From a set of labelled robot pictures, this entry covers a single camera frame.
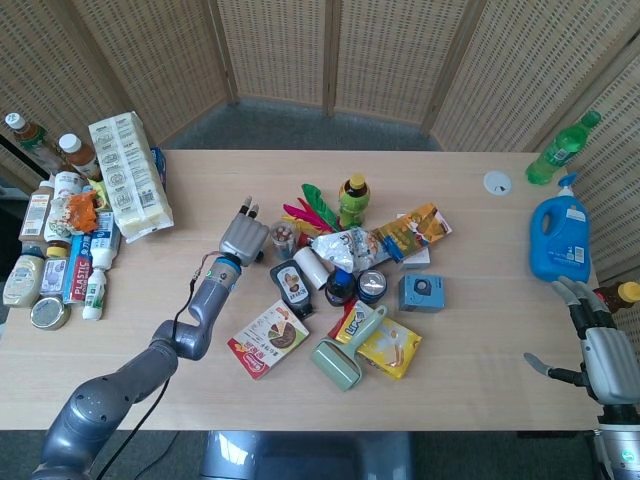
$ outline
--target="plastic bottle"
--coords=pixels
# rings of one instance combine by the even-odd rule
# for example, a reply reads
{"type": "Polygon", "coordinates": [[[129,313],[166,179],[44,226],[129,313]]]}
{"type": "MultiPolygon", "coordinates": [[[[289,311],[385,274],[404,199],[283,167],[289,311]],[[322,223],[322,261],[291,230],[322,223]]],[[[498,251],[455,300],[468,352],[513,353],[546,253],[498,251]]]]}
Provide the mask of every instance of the plastic bottle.
{"type": "Polygon", "coordinates": [[[82,318],[85,320],[100,320],[106,286],[107,277],[104,274],[104,270],[94,268],[87,282],[87,295],[84,299],[82,318]]]}
{"type": "Polygon", "coordinates": [[[13,130],[16,142],[33,155],[36,163],[42,168],[53,175],[70,169],[64,154],[58,149],[55,142],[49,139],[47,131],[42,125],[27,122],[19,113],[15,112],[7,115],[4,121],[13,130]]]}
{"type": "Polygon", "coordinates": [[[99,212],[98,228],[91,234],[91,257],[93,268],[109,270],[118,253],[120,230],[115,224],[113,212],[99,212]]]}
{"type": "Polygon", "coordinates": [[[2,292],[7,307],[31,308],[40,295],[44,260],[33,254],[20,255],[2,292]]]}
{"type": "Polygon", "coordinates": [[[587,144],[589,132],[600,122],[596,111],[587,112],[580,122],[558,132],[551,144],[544,149],[538,159],[527,167],[527,179],[536,185],[545,185],[553,174],[582,150],[587,144]]]}
{"type": "Polygon", "coordinates": [[[67,162],[85,177],[100,181],[102,174],[95,150],[73,133],[66,133],[58,140],[58,145],[66,153],[67,162]]]}
{"type": "Polygon", "coordinates": [[[546,282],[560,275],[582,282],[589,279],[589,216],[573,196],[571,184],[575,178],[575,173],[562,177],[558,196],[538,205],[531,217],[529,266],[546,282]]]}
{"type": "Polygon", "coordinates": [[[356,279],[351,273],[336,268],[329,279],[324,294],[334,307],[346,305],[356,294],[356,279]]]}
{"type": "Polygon", "coordinates": [[[20,240],[23,244],[29,242],[44,243],[44,223],[49,215],[51,200],[53,199],[53,182],[44,180],[38,189],[31,194],[27,213],[20,229],[20,240]]]}
{"type": "Polygon", "coordinates": [[[49,210],[49,215],[47,215],[47,222],[44,227],[44,239],[49,247],[69,249],[71,245],[71,232],[69,232],[66,223],[63,221],[64,204],[62,199],[80,193],[82,191],[82,184],[82,177],[77,173],[60,172],[56,175],[51,209],[49,210]]]}
{"type": "Polygon", "coordinates": [[[640,302],[640,283],[616,282],[608,287],[599,287],[594,290],[611,313],[616,313],[621,308],[631,308],[640,302]]]}
{"type": "Polygon", "coordinates": [[[369,205],[371,192],[364,175],[354,173],[340,187],[340,226],[359,227],[364,221],[364,211],[369,205]]]}

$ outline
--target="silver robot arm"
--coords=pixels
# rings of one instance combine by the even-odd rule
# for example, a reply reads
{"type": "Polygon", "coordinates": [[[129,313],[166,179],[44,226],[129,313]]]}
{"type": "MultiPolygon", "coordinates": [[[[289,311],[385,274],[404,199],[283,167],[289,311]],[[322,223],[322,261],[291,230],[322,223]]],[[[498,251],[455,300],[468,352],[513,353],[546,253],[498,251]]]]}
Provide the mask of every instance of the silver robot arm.
{"type": "MultiPolygon", "coordinates": [[[[216,258],[189,304],[197,325],[167,320],[151,344],[117,372],[79,386],[47,432],[40,466],[31,480],[91,480],[90,470],[131,406],[147,398],[177,370],[178,358],[200,360],[209,349],[213,324],[241,274],[256,260],[269,229],[255,220],[247,198],[220,241],[216,258]]],[[[192,285],[202,266],[191,279],[192,285]]]]}
{"type": "Polygon", "coordinates": [[[640,365],[627,334],[617,330],[611,313],[582,282],[560,277],[553,289],[569,307],[583,362],[580,371],[555,368],[531,353],[527,362],[550,378],[585,387],[603,406],[596,429],[596,452],[603,475],[615,480],[640,480],[640,365]]]}

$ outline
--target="blue packaging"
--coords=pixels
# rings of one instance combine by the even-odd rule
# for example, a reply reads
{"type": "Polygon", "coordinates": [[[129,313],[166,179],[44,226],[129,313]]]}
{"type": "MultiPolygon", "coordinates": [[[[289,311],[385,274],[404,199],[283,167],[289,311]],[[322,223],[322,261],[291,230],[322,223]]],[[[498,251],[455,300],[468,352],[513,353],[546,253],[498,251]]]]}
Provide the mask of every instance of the blue packaging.
{"type": "Polygon", "coordinates": [[[444,308],[444,278],[405,275],[398,288],[398,308],[404,312],[437,312],[444,308]]]}
{"type": "Polygon", "coordinates": [[[84,297],[87,294],[87,283],[92,270],[90,248],[91,234],[73,236],[67,274],[62,290],[62,301],[65,304],[84,304],[84,297]]]}
{"type": "Polygon", "coordinates": [[[589,280],[589,215],[573,196],[571,184],[575,178],[575,173],[561,178],[558,196],[538,205],[531,217],[529,266],[545,282],[561,275],[574,281],[589,280]]]}
{"type": "Polygon", "coordinates": [[[164,153],[158,147],[151,147],[151,156],[156,164],[156,170],[160,175],[160,182],[162,183],[162,189],[167,191],[167,160],[164,158],[164,153]]]}

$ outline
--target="wooden table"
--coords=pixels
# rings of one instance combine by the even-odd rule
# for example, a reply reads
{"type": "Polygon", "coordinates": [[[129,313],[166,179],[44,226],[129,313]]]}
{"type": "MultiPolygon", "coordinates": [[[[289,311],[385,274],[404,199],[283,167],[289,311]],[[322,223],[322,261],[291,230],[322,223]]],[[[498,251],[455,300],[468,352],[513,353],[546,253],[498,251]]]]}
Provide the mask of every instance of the wooden table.
{"type": "MultiPolygon", "coordinates": [[[[282,203],[320,187],[337,206],[340,183],[364,172],[372,189],[365,226],[435,202],[453,234],[433,246],[428,273],[446,277],[447,307],[437,314],[396,309],[393,262],[384,298],[392,317],[424,337],[408,375],[394,381],[366,368],[353,391],[341,393],[309,355],[336,320],[322,293],[306,321],[310,338],[259,381],[252,380],[227,340],[278,298],[269,278],[276,261],[244,271],[218,318],[208,355],[181,361],[149,429],[252,430],[565,430],[588,429],[598,406],[583,389],[546,379],[522,354],[575,368],[579,343],[562,301],[527,265],[531,212],[555,186],[527,184],[535,156],[514,153],[167,151],[168,196],[175,228],[123,245],[108,272],[103,320],[80,312],[56,332],[29,324],[13,310],[0,341],[0,429],[44,429],[80,383],[109,373],[143,350],[162,320],[184,303],[188,281],[248,194],[270,224],[282,203]],[[489,195],[482,179],[503,170],[506,197],[489,195]]],[[[152,399],[123,423],[131,428],[152,399]]]]}

